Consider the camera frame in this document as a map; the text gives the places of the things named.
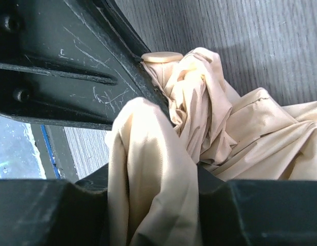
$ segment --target wood grain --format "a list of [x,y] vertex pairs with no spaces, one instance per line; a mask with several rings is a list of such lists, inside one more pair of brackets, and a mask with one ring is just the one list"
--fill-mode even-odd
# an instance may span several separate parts
[[117,0],[152,51],[220,54],[244,95],[264,87],[282,105],[317,100],[317,0]]
[[108,163],[106,131],[64,127],[78,177],[84,178]]

